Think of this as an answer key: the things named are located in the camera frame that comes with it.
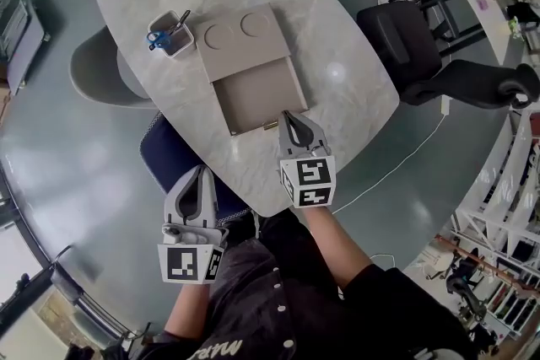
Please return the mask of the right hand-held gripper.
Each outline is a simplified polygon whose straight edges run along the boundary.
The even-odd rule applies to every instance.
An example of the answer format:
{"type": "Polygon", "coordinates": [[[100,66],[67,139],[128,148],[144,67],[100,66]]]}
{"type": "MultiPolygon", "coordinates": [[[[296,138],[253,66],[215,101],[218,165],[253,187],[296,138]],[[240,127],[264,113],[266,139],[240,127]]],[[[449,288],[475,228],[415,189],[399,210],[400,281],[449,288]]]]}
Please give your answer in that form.
{"type": "Polygon", "coordinates": [[[311,119],[284,110],[278,117],[280,181],[294,208],[332,204],[337,184],[335,157],[323,130],[311,119]],[[293,154],[294,148],[312,148],[293,154]]]}

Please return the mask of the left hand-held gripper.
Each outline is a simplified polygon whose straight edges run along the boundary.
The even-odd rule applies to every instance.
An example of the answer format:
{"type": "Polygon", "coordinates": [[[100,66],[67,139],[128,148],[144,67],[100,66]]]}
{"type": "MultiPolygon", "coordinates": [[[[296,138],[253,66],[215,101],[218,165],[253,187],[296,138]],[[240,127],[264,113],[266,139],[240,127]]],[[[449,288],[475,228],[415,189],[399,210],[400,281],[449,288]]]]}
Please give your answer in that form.
{"type": "Polygon", "coordinates": [[[213,173],[206,165],[187,171],[168,192],[164,243],[158,245],[164,282],[214,283],[229,234],[226,228],[216,228],[218,207],[213,173]],[[187,226],[194,219],[198,227],[187,226]]]}

